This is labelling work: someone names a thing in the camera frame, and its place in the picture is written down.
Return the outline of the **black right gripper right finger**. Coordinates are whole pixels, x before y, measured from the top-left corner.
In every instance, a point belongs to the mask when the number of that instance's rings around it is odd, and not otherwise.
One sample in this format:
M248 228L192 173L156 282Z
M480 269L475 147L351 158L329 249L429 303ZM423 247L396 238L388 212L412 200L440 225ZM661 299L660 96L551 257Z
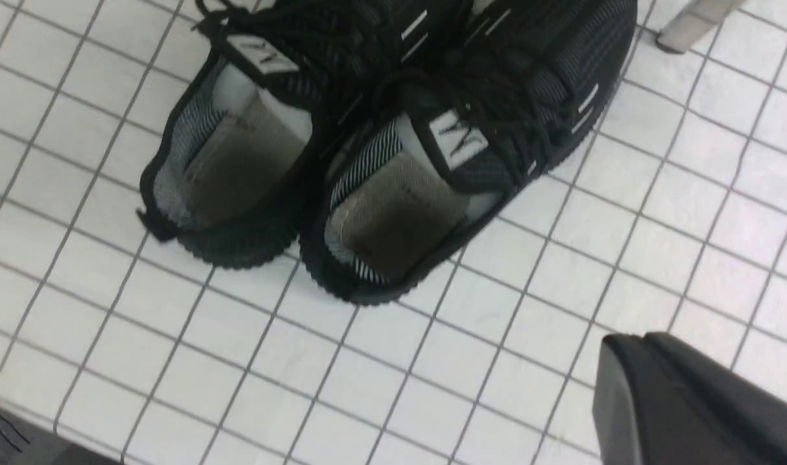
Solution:
M669 333L602 339L593 420L604 464L787 464L787 403Z

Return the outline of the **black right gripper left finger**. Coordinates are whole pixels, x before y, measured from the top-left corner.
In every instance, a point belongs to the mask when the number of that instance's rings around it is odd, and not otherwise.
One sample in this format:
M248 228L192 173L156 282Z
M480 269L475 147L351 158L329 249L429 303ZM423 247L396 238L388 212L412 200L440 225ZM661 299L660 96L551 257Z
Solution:
M0 464L118 464L0 408Z

